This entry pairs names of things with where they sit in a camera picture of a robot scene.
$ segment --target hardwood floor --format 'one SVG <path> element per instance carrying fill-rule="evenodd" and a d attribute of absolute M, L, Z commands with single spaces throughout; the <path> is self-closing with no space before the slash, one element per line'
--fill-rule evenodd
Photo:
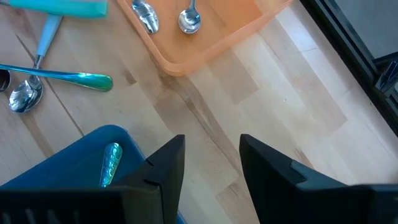
<path fill-rule="evenodd" d="M 29 67 L 45 15 L 0 7 L 0 61 Z M 398 138 L 303 6 L 184 77 L 157 68 L 116 3 L 105 20 L 65 18 L 45 69 L 111 75 L 108 93 L 43 79 L 31 113 L 0 95 L 0 183 L 104 124 L 129 131 L 146 156 L 186 135 L 180 210 L 188 223 L 258 223 L 243 178 L 248 133 L 346 184 L 398 181 Z M 11 86 L 26 78 L 13 76 Z"/>

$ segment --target orange plastic tray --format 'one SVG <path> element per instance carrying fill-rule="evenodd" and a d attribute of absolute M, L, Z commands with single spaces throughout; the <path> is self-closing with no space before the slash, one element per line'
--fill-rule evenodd
<path fill-rule="evenodd" d="M 148 34 L 131 9 L 131 0 L 117 0 L 147 48 L 169 75 L 196 70 L 209 59 L 257 32 L 292 0 L 197 0 L 201 27 L 184 34 L 178 15 L 190 0 L 147 0 L 156 10 L 159 31 Z"/>

